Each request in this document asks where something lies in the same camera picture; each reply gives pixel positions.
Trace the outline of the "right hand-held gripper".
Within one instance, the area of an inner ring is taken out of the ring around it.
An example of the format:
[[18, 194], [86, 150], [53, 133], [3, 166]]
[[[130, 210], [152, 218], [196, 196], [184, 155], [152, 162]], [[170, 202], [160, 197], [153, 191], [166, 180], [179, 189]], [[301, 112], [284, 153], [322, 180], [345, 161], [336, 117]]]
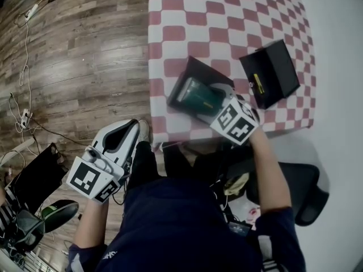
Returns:
[[216, 93], [218, 113], [210, 127], [219, 135], [241, 146], [259, 126], [252, 106], [244, 99], [235, 96], [232, 86], [223, 83], [210, 84]]

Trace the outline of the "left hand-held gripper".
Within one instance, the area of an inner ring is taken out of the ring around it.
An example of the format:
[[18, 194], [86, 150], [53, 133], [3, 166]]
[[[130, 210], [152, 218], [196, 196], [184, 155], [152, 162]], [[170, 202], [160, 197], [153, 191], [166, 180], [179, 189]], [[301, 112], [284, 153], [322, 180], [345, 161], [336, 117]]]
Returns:
[[74, 159], [66, 183], [88, 199], [104, 203], [121, 188], [126, 170], [117, 164], [132, 165], [139, 134], [140, 123], [136, 119], [117, 121], [100, 129], [93, 147]]

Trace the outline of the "dark green item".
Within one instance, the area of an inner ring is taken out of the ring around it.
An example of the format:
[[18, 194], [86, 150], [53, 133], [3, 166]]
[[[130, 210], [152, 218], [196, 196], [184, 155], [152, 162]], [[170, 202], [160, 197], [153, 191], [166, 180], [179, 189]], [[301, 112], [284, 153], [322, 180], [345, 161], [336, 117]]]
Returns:
[[189, 111], [215, 116], [222, 108], [223, 97], [196, 78], [189, 77], [181, 88], [176, 101]]

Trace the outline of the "black box base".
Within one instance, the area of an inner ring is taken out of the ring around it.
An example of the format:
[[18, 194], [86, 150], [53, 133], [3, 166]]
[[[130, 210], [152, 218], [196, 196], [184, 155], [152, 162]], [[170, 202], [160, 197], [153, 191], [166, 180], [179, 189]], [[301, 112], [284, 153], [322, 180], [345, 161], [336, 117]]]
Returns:
[[207, 87], [209, 87], [210, 84], [223, 83], [232, 86], [234, 89], [234, 83], [228, 77], [224, 76], [212, 67], [202, 63], [194, 57], [188, 57], [187, 66], [185, 70], [180, 74], [173, 90], [171, 91], [167, 99], [167, 104], [169, 107], [176, 109], [179, 112], [185, 113], [196, 120], [210, 125], [214, 120], [215, 116], [197, 114], [184, 108], [178, 101], [176, 101], [179, 92], [181, 91], [182, 87], [184, 86], [186, 80], [189, 77], [196, 78]]

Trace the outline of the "person's left forearm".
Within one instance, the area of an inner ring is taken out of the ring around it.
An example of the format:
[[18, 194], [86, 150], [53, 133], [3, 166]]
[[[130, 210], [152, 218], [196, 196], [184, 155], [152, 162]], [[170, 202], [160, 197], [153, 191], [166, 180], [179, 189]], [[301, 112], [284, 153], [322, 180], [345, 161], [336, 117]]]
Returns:
[[91, 199], [87, 201], [73, 238], [76, 246], [85, 249], [104, 244], [108, 208], [108, 201], [102, 204]]

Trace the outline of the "person's right forearm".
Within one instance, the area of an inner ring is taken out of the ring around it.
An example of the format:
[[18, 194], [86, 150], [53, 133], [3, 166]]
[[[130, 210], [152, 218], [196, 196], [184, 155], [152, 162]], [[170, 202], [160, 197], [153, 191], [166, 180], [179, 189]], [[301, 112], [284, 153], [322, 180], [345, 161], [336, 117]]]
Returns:
[[254, 153], [261, 213], [291, 207], [288, 184], [265, 132], [257, 127], [249, 140]]

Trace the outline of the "black box with knob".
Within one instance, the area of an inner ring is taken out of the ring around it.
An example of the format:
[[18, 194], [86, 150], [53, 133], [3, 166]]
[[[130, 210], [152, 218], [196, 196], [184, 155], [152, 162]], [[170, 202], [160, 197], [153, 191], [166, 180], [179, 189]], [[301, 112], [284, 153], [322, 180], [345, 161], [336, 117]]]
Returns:
[[268, 109], [300, 87], [283, 40], [271, 42], [239, 60], [260, 109]]

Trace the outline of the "person's white shoe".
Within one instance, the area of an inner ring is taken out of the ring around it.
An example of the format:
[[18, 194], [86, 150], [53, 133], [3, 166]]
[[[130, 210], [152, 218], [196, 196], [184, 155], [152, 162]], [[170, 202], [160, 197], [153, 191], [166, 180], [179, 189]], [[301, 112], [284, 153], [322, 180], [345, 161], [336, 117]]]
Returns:
[[139, 135], [138, 142], [150, 142], [150, 128], [149, 124], [146, 120], [139, 120]]

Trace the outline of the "person's left leg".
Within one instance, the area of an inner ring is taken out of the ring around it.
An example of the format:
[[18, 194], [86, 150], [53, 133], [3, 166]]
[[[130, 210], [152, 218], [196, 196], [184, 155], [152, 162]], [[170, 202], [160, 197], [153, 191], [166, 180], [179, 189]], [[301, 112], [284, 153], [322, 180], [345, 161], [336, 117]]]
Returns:
[[150, 143], [138, 142], [127, 190], [158, 179], [161, 179], [161, 176], [158, 173], [155, 154], [151, 150]]

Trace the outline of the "person's leg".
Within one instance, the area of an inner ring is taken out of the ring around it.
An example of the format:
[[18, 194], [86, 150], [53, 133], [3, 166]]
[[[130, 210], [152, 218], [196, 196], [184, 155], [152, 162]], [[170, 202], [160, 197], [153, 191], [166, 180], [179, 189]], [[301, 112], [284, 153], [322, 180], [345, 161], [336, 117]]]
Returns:
[[155, 154], [151, 150], [150, 143], [138, 142], [127, 190], [158, 179], [161, 179], [161, 176], [158, 173]]
[[167, 177], [199, 180], [209, 185], [215, 183], [216, 164], [210, 155], [199, 155], [191, 166], [177, 144], [162, 144]]

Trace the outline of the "person's right leg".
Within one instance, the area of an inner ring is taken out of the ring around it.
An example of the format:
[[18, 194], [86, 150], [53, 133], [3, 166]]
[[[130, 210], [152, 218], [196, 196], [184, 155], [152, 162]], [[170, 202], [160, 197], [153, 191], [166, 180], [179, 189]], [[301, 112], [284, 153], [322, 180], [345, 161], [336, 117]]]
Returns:
[[162, 144], [167, 177], [199, 180], [209, 185], [215, 183], [216, 164], [210, 155], [199, 155], [191, 166], [177, 144]]

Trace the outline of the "red white checkered tablecloth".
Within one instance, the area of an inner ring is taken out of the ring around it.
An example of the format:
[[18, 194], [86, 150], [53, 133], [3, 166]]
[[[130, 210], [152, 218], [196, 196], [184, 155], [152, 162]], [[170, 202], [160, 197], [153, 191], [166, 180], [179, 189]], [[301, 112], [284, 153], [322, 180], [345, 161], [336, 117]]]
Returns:
[[215, 137], [202, 123], [167, 105], [189, 56], [213, 67], [254, 103], [240, 58], [283, 40], [300, 87], [268, 110], [265, 131], [310, 127], [315, 112], [315, 54], [302, 0], [149, 0], [149, 82], [153, 145]]

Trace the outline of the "yellowish cloth bag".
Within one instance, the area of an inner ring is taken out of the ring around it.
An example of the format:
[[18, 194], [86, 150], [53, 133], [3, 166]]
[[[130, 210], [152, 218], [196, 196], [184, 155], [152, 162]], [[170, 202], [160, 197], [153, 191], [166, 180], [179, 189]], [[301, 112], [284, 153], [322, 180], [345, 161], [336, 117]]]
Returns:
[[238, 195], [239, 192], [244, 188], [247, 181], [249, 180], [250, 174], [244, 173], [239, 177], [233, 177], [226, 181], [223, 187], [223, 193], [225, 196]]

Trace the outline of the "black green shoe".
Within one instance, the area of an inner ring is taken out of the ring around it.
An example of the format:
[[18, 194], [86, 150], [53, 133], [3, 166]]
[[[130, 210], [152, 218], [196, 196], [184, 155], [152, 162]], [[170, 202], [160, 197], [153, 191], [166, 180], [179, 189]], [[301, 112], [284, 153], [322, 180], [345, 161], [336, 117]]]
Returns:
[[77, 214], [78, 209], [79, 203], [70, 199], [60, 199], [45, 207], [41, 212], [44, 232], [50, 233], [66, 224]]

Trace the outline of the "person's navy shirt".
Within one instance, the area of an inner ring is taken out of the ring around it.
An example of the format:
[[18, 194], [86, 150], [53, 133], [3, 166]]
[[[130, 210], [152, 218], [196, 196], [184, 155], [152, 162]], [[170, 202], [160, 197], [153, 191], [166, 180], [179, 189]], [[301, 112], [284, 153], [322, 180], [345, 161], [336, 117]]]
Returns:
[[162, 178], [127, 192], [109, 245], [69, 249], [67, 272], [306, 272], [291, 208], [270, 211], [249, 235], [233, 232], [210, 187]]

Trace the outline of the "white power strip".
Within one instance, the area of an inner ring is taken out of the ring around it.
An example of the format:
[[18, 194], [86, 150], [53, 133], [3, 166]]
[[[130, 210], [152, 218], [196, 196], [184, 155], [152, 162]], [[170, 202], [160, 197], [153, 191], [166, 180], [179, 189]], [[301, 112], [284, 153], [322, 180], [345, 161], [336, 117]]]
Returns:
[[26, 21], [29, 21], [32, 18], [38, 8], [39, 5], [37, 3], [33, 5], [33, 7], [25, 14]]
[[20, 122], [18, 123], [18, 125], [22, 130], [28, 129], [31, 116], [32, 113], [30, 112], [29, 109], [23, 110], [23, 114], [20, 116]]

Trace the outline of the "white flat board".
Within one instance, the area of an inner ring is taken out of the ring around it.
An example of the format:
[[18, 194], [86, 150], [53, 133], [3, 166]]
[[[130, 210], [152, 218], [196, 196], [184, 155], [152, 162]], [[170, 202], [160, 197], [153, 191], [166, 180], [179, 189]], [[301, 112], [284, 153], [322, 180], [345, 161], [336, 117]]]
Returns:
[[31, 144], [33, 144], [35, 140], [30, 138], [20, 145], [16, 146], [14, 149], [6, 152], [4, 155], [0, 156], [0, 167], [7, 163], [11, 158], [13, 158], [16, 154], [21, 155], [21, 152], [28, 148]]

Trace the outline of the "white pink plastic bag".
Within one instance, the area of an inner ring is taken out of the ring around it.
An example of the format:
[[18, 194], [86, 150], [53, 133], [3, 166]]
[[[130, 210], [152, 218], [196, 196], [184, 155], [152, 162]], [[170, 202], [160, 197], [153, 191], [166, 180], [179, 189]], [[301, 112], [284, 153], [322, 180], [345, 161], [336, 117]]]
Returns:
[[253, 230], [256, 230], [256, 220], [261, 216], [259, 205], [254, 204], [244, 195], [229, 202], [229, 206], [238, 220], [245, 221], [247, 224], [252, 225]]

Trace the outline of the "black office chair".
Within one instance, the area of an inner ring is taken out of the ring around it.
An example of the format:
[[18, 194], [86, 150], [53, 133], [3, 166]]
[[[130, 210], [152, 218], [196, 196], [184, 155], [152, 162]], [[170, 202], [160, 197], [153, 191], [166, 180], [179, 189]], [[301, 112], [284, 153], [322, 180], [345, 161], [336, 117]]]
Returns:
[[323, 211], [329, 193], [318, 186], [319, 169], [311, 164], [279, 163], [288, 183], [296, 225], [313, 224]]

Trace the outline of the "grey backpack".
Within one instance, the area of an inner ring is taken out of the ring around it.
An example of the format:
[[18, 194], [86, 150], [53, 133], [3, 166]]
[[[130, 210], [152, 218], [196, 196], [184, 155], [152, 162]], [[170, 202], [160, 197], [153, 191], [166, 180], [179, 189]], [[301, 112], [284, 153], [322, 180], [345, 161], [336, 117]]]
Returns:
[[5, 248], [30, 252], [45, 234], [44, 221], [28, 210], [20, 210], [5, 233]]

